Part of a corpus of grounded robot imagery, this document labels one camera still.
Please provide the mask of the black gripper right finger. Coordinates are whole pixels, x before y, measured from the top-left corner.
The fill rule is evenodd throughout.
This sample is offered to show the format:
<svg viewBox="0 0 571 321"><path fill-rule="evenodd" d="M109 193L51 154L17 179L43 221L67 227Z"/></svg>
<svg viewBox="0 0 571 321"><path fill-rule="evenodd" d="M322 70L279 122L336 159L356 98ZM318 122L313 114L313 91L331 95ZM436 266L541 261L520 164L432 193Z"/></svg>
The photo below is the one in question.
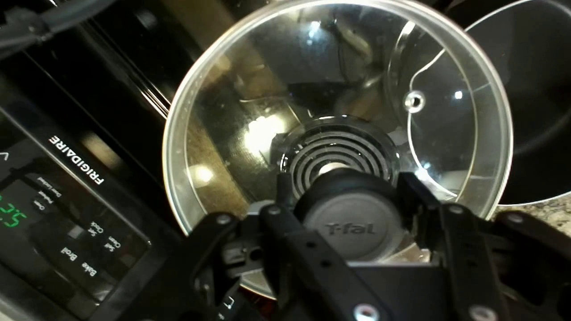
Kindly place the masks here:
<svg viewBox="0 0 571 321"><path fill-rule="evenodd" d="M397 193L448 277L454 321L571 321L570 236L523 211L482 220L440 202L413 173Z"/></svg>

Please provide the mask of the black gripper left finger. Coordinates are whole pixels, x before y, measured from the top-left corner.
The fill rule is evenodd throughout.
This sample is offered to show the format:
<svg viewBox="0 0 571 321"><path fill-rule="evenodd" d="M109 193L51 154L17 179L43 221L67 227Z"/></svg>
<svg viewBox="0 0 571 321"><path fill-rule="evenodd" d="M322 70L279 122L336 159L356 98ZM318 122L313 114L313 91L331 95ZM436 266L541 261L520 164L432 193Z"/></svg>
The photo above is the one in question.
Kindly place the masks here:
<svg viewBox="0 0 571 321"><path fill-rule="evenodd" d="M241 312L241 279L261 271L275 303ZM247 220L206 216L161 264L120 321L350 321L354 271L281 207Z"/></svg>

